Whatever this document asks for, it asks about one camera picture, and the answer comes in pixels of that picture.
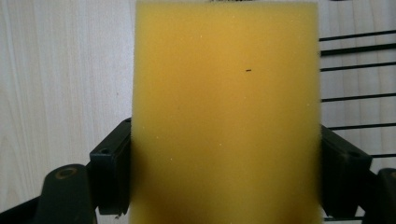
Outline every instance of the white wooden surface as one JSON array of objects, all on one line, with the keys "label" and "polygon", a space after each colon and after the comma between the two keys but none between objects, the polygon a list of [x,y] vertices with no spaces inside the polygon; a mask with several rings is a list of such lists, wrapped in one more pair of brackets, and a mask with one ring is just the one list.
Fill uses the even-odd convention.
[{"label": "white wooden surface", "polygon": [[[318,2],[321,37],[396,29],[394,0]],[[381,35],[320,47],[395,42],[396,35]],[[133,0],[0,1],[0,212],[38,195],[51,170],[87,163],[89,152],[131,116],[133,55]],[[396,50],[386,50],[325,58],[321,67],[395,61]],[[322,98],[390,92],[395,66],[321,74]],[[322,108],[327,126],[396,122],[396,97]],[[339,133],[369,153],[396,153],[396,127]],[[396,162],[375,161],[374,170],[383,166]]]}]

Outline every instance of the wire rack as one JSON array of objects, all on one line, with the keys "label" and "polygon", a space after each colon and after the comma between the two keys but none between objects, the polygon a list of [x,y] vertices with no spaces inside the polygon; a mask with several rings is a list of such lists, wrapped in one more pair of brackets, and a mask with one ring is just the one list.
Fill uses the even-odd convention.
[{"label": "wire rack", "polygon": [[[322,33],[334,33],[319,39],[322,123],[372,155],[373,172],[395,168],[396,20],[391,11],[396,3],[319,1],[319,6],[326,14]],[[363,215],[360,209],[353,218],[325,217],[324,223],[357,224]]]}]

